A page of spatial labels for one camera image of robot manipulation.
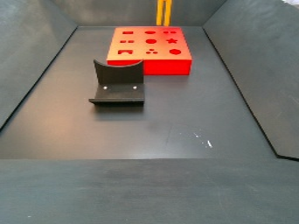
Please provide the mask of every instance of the black chair-shaped object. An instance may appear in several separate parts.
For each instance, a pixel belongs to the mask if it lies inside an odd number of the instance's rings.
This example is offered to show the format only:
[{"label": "black chair-shaped object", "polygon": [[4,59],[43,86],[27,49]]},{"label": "black chair-shaped object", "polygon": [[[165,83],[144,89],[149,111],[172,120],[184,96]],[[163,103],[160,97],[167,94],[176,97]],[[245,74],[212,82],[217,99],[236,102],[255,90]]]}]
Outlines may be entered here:
[{"label": "black chair-shaped object", "polygon": [[93,60],[97,73],[97,93],[93,104],[140,103],[145,101],[144,62],[129,66],[108,66]]}]

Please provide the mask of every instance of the gray wall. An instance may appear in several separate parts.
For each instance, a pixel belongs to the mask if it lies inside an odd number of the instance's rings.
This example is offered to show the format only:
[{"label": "gray wall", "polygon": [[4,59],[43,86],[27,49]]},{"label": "gray wall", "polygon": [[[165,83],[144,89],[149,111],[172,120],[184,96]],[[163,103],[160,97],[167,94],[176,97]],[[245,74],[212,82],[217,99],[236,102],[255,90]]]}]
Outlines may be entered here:
[{"label": "gray wall", "polygon": [[[156,0],[52,0],[79,25],[155,25]],[[173,0],[172,25],[203,25],[227,0]]]},{"label": "gray wall", "polygon": [[47,0],[0,0],[0,128],[76,28]]},{"label": "gray wall", "polygon": [[299,158],[299,10],[228,0],[204,29],[276,153]]}]

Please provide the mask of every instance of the yellow pole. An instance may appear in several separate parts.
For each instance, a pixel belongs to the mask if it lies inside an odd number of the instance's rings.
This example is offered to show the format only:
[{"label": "yellow pole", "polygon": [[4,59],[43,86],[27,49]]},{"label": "yellow pole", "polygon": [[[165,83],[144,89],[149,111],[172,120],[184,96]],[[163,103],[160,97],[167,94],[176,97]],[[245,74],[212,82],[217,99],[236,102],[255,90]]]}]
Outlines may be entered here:
[{"label": "yellow pole", "polygon": [[172,2],[173,0],[165,0],[165,10],[164,10],[164,19],[163,19],[164,26],[168,26],[171,24]]},{"label": "yellow pole", "polygon": [[164,0],[157,0],[156,25],[163,24]]}]

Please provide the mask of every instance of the circular hole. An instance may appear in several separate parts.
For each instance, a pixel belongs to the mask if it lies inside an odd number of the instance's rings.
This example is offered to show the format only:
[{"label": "circular hole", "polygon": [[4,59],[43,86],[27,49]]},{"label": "circular hole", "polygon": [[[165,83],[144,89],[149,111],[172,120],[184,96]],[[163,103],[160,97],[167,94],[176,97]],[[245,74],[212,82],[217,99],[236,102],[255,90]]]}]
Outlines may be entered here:
[{"label": "circular hole", "polygon": [[169,53],[177,55],[177,54],[181,53],[181,51],[180,51],[179,49],[172,49],[172,50],[169,51]]},{"label": "circular hole", "polygon": [[145,34],[155,34],[155,31],[145,31]]},{"label": "circular hole", "polygon": [[147,44],[155,44],[156,43],[156,40],[149,38],[147,41],[145,41]]}]

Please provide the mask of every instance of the red shape sorter block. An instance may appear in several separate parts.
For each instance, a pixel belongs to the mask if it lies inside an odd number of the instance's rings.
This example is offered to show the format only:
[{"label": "red shape sorter block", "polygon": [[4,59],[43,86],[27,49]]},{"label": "red shape sorter block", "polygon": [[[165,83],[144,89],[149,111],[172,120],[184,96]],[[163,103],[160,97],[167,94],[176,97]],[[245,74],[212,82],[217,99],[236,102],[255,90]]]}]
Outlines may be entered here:
[{"label": "red shape sorter block", "polygon": [[125,66],[144,60],[144,74],[191,73],[192,56],[179,27],[119,27],[107,63]]}]

